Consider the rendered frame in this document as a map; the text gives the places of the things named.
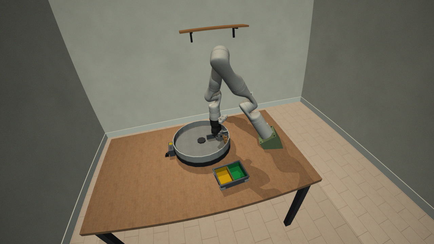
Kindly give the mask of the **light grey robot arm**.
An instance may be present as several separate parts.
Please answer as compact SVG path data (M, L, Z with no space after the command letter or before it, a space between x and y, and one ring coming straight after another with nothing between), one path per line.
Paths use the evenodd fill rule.
M262 114L259 111L253 111L258 105L249 92L243 78L240 75L235 74L232 70L229 60L229 50L225 46L216 46L213 48L210 57L212 71L208 88L204 94L206 101L213 101L209 104L209 112L211 114L217 114L220 112L220 88L223 79L234 95L246 97L246 99L239 103L239 106L248 117L249 121L251 121L251 124L254 126L259 136L262 139L267 139L272 135L273 131L262 117Z

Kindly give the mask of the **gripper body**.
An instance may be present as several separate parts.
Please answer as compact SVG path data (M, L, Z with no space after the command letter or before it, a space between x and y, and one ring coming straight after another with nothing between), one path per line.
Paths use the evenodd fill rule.
M220 112L217 114L211 114L210 116L210 124L211 124L211 132L212 134L217 135L221 131L221 124L224 123L224 121L227 119L227 115L221 115Z

